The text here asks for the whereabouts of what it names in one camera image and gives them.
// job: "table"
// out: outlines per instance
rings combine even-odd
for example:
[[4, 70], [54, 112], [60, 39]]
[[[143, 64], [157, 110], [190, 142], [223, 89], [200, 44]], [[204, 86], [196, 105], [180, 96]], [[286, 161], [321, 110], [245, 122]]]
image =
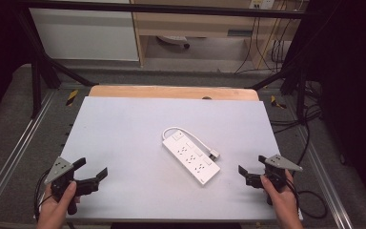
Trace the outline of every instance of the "table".
[[[231, 100], [222, 100], [223, 92]], [[170, 98], [173, 93], [183, 98]], [[193, 99], [203, 96], [214, 99]], [[243, 100], [246, 96], [251, 101]], [[93, 87], [61, 157], [69, 162], [86, 158], [75, 172], [77, 179], [94, 177], [105, 167], [109, 175], [68, 220], [275, 220], [263, 192], [246, 186], [237, 172], [240, 164], [261, 174], [258, 155], [279, 154], [264, 105], [257, 100], [254, 91], [242, 89]], [[205, 186], [162, 146], [163, 130], [174, 125], [221, 154], [216, 161], [221, 171]]]

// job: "power strip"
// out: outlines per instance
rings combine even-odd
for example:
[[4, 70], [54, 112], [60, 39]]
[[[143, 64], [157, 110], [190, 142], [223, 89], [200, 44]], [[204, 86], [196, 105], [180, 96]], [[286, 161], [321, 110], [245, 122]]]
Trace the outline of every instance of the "power strip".
[[181, 131], [176, 131], [163, 141], [168, 150], [202, 184], [206, 184], [219, 167]]

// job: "floor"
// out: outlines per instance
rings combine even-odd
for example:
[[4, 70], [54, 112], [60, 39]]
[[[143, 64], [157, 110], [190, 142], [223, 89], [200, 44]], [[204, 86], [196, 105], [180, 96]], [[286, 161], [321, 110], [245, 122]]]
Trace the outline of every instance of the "floor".
[[[68, 64], [84, 77], [90, 80], [100, 80], [100, 83], [103, 84], [233, 88], [252, 86], [279, 68], [279, 64], [276, 65], [272, 58], [267, 56], [266, 62], [271, 69], [254, 71], [249, 59], [244, 63], [247, 48], [240, 39], [189, 38], [189, 42], [191, 47], [186, 50], [183, 47], [165, 44], [152, 37], [148, 47], [147, 61], [143, 67], [139, 67], [137, 63], [102, 62], [98, 63], [102, 65], [98, 70], [97, 63], [88, 67], [86, 63], [69, 62]], [[31, 133], [31, 139], [27, 139], [28, 144], [24, 148], [17, 143], [28, 125], [32, 124], [30, 120], [30, 71], [27, 67], [16, 72], [10, 89], [0, 105], [0, 171], [2, 168], [10, 167], [6, 164], [8, 158], [13, 157], [13, 160], [16, 161], [11, 165], [13, 168], [8, 169], [9, 173], [6, 176], [8, 179], [0, 186], [0, 228], [34, 227], [32, 225], [31, 190], [42, 171], [51, 166], [54, 159], [61, 153], [63, 144], [67, 140], [67, 133], [71, 131], [70, 124], [77, 115], [83, 96], [89, 92], [89, 88], [75, 84], [64, 75], [60, 76], [64, 81], [60, 90], [43, 90], [44, 94], [51, 94], [53, 102], [45, 111], [37, 131]], [[294, 111], [291, 111], [292, 104], [294, 106], [294, 97], [281, 96], [279, 93], [281, 83], [282, 80], [277, 80], [258, 92], [260, 99], [265, 102], [271, 120], [294, 119], [292, 116]], [[65, 106], [66, 100], [75, 88], [79, 89], [79, 96], [76, 97], [71, 107], [67, 107]], [[278, 104], [286, 105], [288, 109], [272, 106], [272, 95], [275, 95]], [[356, 171], [352, 167], [340, 163], [336, 145], [322, 123], [322, 120], [316, 119], [310, 124], [312, 143], [309, 151], [319, 152], [324, 171], [331, 177], [331, 184], [340, 200], [340, 206], [336, 207], [344, 208], [353, 228], [366, 228], [364, 187], [358, 179]], [[274, 127], [274, 131], [277, 130], [280, 130], [280, 127]], [[305, 145], [305, 129], [292, 128], [282, 134], [276, 134], [275, 137], [281, 154], [296, 160]], [[15, 158], [12, 153], [16, 148], [21, 153], [18, 158]], [[314, 161], [313, 156], [307, 156], [303, 162], [302, 166], [307, 172], [296, 177], [299, 190], [315, 190], [324, 197], [322, 187], [328, 187], [325, 186], [327, 184], [316, 178]], [[304, 207], [320, 214], [322, 211], [320, 202], [311, 197], [305, 198], [304, 200], [308, 204]], [[336, 202], [338, 199], [326, 198], [328, 202], [338, 203]], [[312, 219], [305, 216], [304, 225], [307, 228], [350, 228], [348, 225], [339, 226], [337, 220], [338, 216], [332, 215], [330, 211], [325, 219]], [[243, 229], [276, 228], [274, 222], [249, 222], [243, 223], [241, 226]], [[102, 227], [103, 225], [93, 226], [93, 228]], [[86, 228], [86, 225], [79, 225], [77, 228]]]

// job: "black pole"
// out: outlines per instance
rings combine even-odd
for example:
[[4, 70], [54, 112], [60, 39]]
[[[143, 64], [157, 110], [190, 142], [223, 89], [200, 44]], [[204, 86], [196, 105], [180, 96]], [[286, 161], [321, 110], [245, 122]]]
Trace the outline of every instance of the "black pole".
[[30, 43], [32, 55], [34, 55], [34, 58], [38, 62], [41, 76], [44, 78], [49, 88], [58, 88], [61, 85], [61, 81], [58, 79], [56, 72], [51, 68], [51, 66], [47, 64], [47, 60], [44, 56], [44, 48], [31, 28], [31, 24], [29, 23], [27, 17], [25, 16], [25, 9], [22, 7], [13, 9], [12, 13], [17, 19], [19, 25], [22, 27], [23, 32]]
[[67, 67], [61, 65], [60, 63], [58, 63], [57, 61], [55, 61], [54, 59], [52, 59], [51, 57], [49, 57], [47, 54], [45, 54], [46, 59], [49, 61], [49, 63], [58, 71], [66, 74], [67, 76], [69, 76], [70, 78], [78, 81], [79, 83], [85, 85], [85, 86], [94, 86], [94, 85], [98, 85], [98, 83], [93, 83], [88, 79], [85, 79], [84, 77], [80, 76], [77, 73], [74, 73], [73, 71], [69, 70]]
[[304, 19], [320, 16], [317, 12], [283, 11], [283, 10], [252, 10], [236, 8], [213, 8], [191, 6], [169, 6], [151, 4], [123, 4], [123, 3], [92, 3], [70, 1], [41, 1], [41, 0], [18, 0], [27, 8], [56, 9], [56, 10], [94, 10], [94, 11], [126, 11], [126, 12], [157, 12], [173, 14], [199, 14], [219, 16], [241, 17], [268, 17]]
[[272, 75], [272, 76], [270, 76], [270, 77], [262, 80], [261, 82], [258, 82], [256, 84], [254, 84], [253, 86], [246, 87], [245, 89], [253, 89], [255, 91], [257, 91], [259, 89], [262, 89], [266, 85], [269, 85], [269, 84], [275, 82], [279, 78], [285, 78], [285, 77], [287, 77], [287, 75], [289, 73], [291, 73], [294, 69], [295, 69], [294, 67], [289, 66], [289, 67], [281, 70], [280, 72], [275, 73], [274, 75]]

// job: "black cable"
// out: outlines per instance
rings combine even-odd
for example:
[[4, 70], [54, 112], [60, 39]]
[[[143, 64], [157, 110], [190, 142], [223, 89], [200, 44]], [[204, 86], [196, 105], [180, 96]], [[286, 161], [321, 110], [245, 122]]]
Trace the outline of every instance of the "black cable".
[[[318, 110], [315, 110], [315, 111], [311, 112], [310, 114], [307, 114], [305, 120], [306, 121], [311, 121], [311, 120], [313, 120], [317, 117], [320, 117], [320, 116], [321, 116], [321, 111], [320, 111], [320, 109], [318, 109]], [[292, 120], [292, 121], [271, 120], [270, 123], [271, 123], [272, 126], [285, 126], [286, 127], [284, 129], [275, 131], [274, 134], [278, 134], [278, 133], [287, 131], [287, 130], [301, 124], [301, 122], [299, 122], [299, 120]]]
[[252, 69], [252, 70], [244, 70], [244, 71], [238, 72], [238, 73], [253, 72], [253, 71], [265, 71], [265, 70], [270, 70], [271, 71], [271, 69]]
[[275, 72], [278, 73], [278, 63], [275, 61], [275, 59], [273, 58], [275, 56], [275, 43], [278, 43], [278, 47], [280, 46], [280, 43], [277, 42], [277, 40], [275, 40], [275, 42], [273, 43], [273, 47], [272, 47], [272, 53], [270, 53], [270, 59], [272, 60], [272, 62], [275, 62]]
[[[317, 104], [310, 106], [306, 111], [305, 111], [305, 119], [308, 117], [308, 112], [315, 106], [318, 106]], [[309, 129], [309, 125], [308, 125], [308, 120], [305, 121], [305, 128], [307, 129], [307, 139], [306, 139], [306, 143], [305, 143], [305, 147], [304, 150], [301, 153], [301, 156], [299, 157], [298, 162], [296, 163], [297, 165], [301, 164], [302, 159], [305, 157], [307, 150], [308, 150], [308, 146], [310, 143], [310, 139], [311, 139], [311, 132]]]
[[73, 223], [71, 222], [67, 222], [68, 226], [71, 228], [71, 229], [76, 229], [74, 226], [73, 226]]
[[277, 46], [277, 57], [276, 57], [276, 61], [275, 61], [275, 68], [277, 69], [278, 68], [278, 62], [279, 62], [279, 60], [278, 60], [278, 57], [280, 56], [280, 47], [281, 46], [284, 46], [284, 44], [283, 45], [281, 45], [281, 40], [279, 40], [278, 41], [278, 46]]
[[43, 175], [41, 175], [41, 177], [38, 179], [37, 185], [35, 186], [34, 189], [34, 216], [35, 216], [35, 220], [38, 221], [39, 217], [40, 217], [40, 204], [38, 204], [38, 199], [40, 199], [40, 187], [41, 187], [41, 182], [43, 181], [43, 179], [49, 174], [51, 169], [46, 170]]
[[287, 25], [285, 25], [285, 27], [284, 27], [284, 31], [283, 31], [283, 33], [281, 33], [281, 36], [280, 36], [280, 39], [279, 39], [279, 41], [281, 42], [283, 42], [283, 44], [281, 45], [281, 62], [283, 62], [284, 60], [283, 60], [283, 53], [284, 53], [284, 41], [283, 41], [283, 38], [284, 38], [284, 34], [285, 34], [285, 32], [287, 31], [287, 29], [288, 29], [288, 26], [290, 25], [290, 23], [291, 23], [291, 20], [288, 20], [288, 23], [287, 23]]
[[328, 205], [326, 204], [326, 201], [320, 195], [318, 195], [317, 193], [314, 193], [312, 191], [300, 191], [300, 192], [298, 192], [298, 194], [299, 195], [301, 195], [301, 194], [311, 194], [311, 195], [317, 197], [323, 204], [324, 212], [323, 212], [322, 215], [318, 215], [318, 216], [313, 215], [313, 214], [305, 211], [305, 209], [300, 207], [299, 209], [301, 210], [301, 212], [303, 214], [307, 215], [310, 218], [314, 218], [314, 219], [324, 219], [328, 215]]
[[283, 45], [281, 46], [281, 59], [280, 59], [281, 64], [284, 63], [284, 45], [285, 45], [285, 41], [283, 41]]
[[295, 204], [296, 204], [296, 211], [299, 209], [299, 197], [298, 192], [296, 191], [295, 185], [290, 182], [287, 178], [283, 178], [280, 175], [276, 174], [275, 172], [269, 171], [269, 175], [275, 176], [277, 179], [280, 180], [280, 182], [283, 182], [287, 185], [287, 187], [293, 192], [294, 198], [295, 198]]
[[246, 63], [246, 60], [248, 59], [249, 53], [251, 52], [251, 47], [252, 47], [252, 36], [254, 35], [254, 25], [252, 26], [252, 34], [251, 34], [251, 41], [249, 43], [249, 49], [248, 49], [248, 53], [246, 53], [246, 57], [245, 60], [242, 62], [242, 64], [240, 65], [240, 67], [234, 72], [234, 74], [237, 74], [238, 71], [243, 67], [243, 65]]
[[[284, 6], [285, 6], [285, 9], [287, 9], [287, 7], [288, 7], [288, 1], [287, 1], [287, 0], [285, 0], [285, 1], [283, 2], [283, 4], [281, 5], [280, 10], [283, 10]], [[282, 40], [282, 37], [284, 36], [284, 32], [281, 34], [281, 38], [280, 38], [280, 39], [275, 40], [275, 42], [274, 42], [274, 44], [273, 44], [273, 48], [272, 48], [272, 62], [275, 62], [275, 68], [276, 68], [276, 69], [278, 68], [278, 64], [277, 64], [278, 59], [277, 59], [277, 61], [274, 61], [274, 59], [273, 59], [274, 51], [275, 51], [275, 43], [276, 43], [276, 41], [278, 41], [277, 49], [278, 49], [278, 53], [279, 53], [279, 48], [280, 48], [280, 46], [281, 46], [281, 40]]]
[[52, 197], [52, 194], [49, 195], [47, 198], [43, 199], [43, 201], [41, 201], [40, 204], [38, 204], [38, 207], [40, 207], [47, 199], [51, 198]]
[[260, 17], [258, 17], [257, 19], [257, 30], [256, 30], [256, 49], [257, 49], [257, 52], [259, 53], [261, 59], [263, 60], [264, 64], [266, 65], [266, 67], [270, 70], [270, 71], [273, 71], [272, 69], [270, 69], [269, 65], [267, 65], [267, 62], [266, 60], [264, 59], [264, 56], [262, 55], [259, 47], [258, 47], [258, 44], [257, 44], [257, 41], [258, 41], [258, 29], [260, 28]]
[[328, 19], [323, 23], [323, 25], [317, 30], [317, 32], [306, 42], [306, 44], [301, 48], [299, 52], [287, 63], [286, 67], [290, 67], [291, 65], [295, 64], [295, 61], [297, 59], [300, 59], [300, 61], [303, 61], [305, 58], [300, 58], [302, 54], [308, 54], [307, 48], [312, 46], [312, 43], [315, 42], [315, 40], [318, 38], [318, 36], [322, 33], [323, 29], [328, 25], [331, 18], [335, 15], [335, 12], [337, 11], [338, 7], [340, 6], [341, 2], [343, 0], [338, 0], [337, 5], [334, 7], [333, 11], [329, 15]]

